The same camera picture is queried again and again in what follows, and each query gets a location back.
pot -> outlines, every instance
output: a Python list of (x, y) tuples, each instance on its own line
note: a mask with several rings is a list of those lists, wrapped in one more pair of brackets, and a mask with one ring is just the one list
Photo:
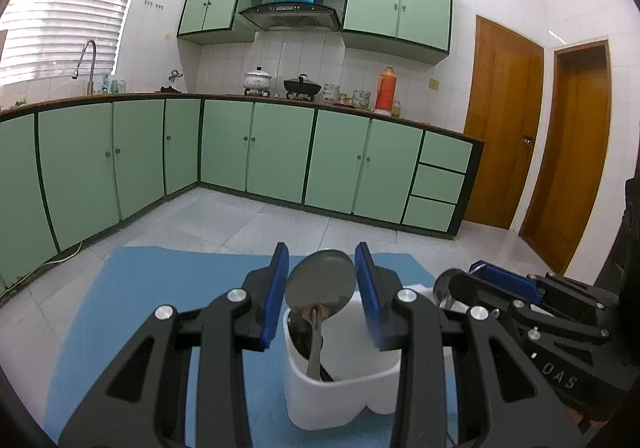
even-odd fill
[(287, 89), (287, 98), (289, 98), (289, 94), (304, 94), (313, 101), (322, 86), (311, 81), (306, 74), (300, 74), (297, 78), (285, 79), (284, 88)]
[(244, 73), (244, 87), (251, 90), (269, 90), (271, 75), (258, 66), (255, 70)]

red thermos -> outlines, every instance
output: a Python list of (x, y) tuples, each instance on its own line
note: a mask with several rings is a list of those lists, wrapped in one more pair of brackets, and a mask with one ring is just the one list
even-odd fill
[(394, 94), (396, 93), (396, 75), (394, 70), (388, 66), (385, 71), (380, 74), (378, 80), (378, 97), (376, 98), (376, 109), (378, 113), (391, 114), (391, 107), (394, 104)]

wooden countertop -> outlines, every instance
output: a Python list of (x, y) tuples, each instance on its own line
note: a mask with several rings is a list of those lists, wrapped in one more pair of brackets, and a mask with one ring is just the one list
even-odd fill
[(456, 139), (462, 139), (462, 141), (468, 142), (482, 142), (479, 139), (473, 139), (467, 137), (461, 133), (454, 132), (446, 128), (440, 128), (428, 123), (422, 123), (420, 121), (413, 121), (412, 119), (405, 119), (403, 117), (391, 117), (389, 115), (375, 113), (369, 110), (360, 110), (353, 108), (352, 106), (341, 106), (332, 104), (319, 104), (316, 102), (302, 101), (295, 99), (286, 99), (283, 97), (260, 97), (258, 95), (239, 95), (239, 94), (176, 94), (168, 92), (127, 92), (125, 94), (96, 94), (87, 95), (82, 97), (69, 97), (63, 99), (53, 99), (50, 101), (42, 101), (38, 103), (25, 104), (22, 106), (12, 107), (8, 110), (0, 111), (0, 122), (7, 121), (8, 119), (14, 119), (21, 115), (27, 115), (30, 113), (38, 113), (46, 110), (54, 110), (56, 108), (65, 108), (68, 106), (79, 106), (83, 104), (98, 104), (104, 102), (133, 100), (133, 99), (175, 99), (175, 98), (202, 98), (202, 99), (233, 99), (244, 101), (260, 101), (274, 104), (290, 104), (292, 106), (305, 106), (308, 108), (318, 108), (319, 110), (337, 111), (343, 113), (351, 113), (355, 115), (362, 115), (364, 117), (370, 117), (372, 119), (380, 119), (381, 121), (391, 121), (393, 123), (405, 124), (407, 126), (414, 126), (415, 128), (421, 128), (424, 130), (433, 131), (439, 134), (447, 135)]

white blinds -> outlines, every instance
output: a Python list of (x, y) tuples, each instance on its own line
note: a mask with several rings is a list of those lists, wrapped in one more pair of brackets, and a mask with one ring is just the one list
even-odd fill
[[(71, 75), (85, 41), (95, 40), (95, 72), (111, 72), (129, 0), (11, 0), (0, 17), (8, 34), (0, 85)], [(90, 66), (87, 49), (81, 74)]]

silver screw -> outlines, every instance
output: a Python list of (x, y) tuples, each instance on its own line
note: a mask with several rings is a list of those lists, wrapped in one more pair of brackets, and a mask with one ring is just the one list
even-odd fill
[(489, 311), (479, 305), (471, 307), (470, 314), (474, 320), (486, 320), (489, 317)]
[(154, 312), (156, 318), (159, 320), (166, 320), (167, 318), (171, 318), (174, 315), (174, 308), (170, 305), (161, 305)]
[(246, 298), (246, 291), (244, 289), (232, 289), (226, 293), (226, 298), (233, 303), (241, 302)]
[(527, 336), (529, 336), (530, 340), (536, 342), (540, 339), (540, 332), (537, 327), (533, 327), (532, 329), (529, 329)]
[(415, 302), (418, 295), (411, 289), (401, 289), (398, 291), (398, 300), (404, 303)]

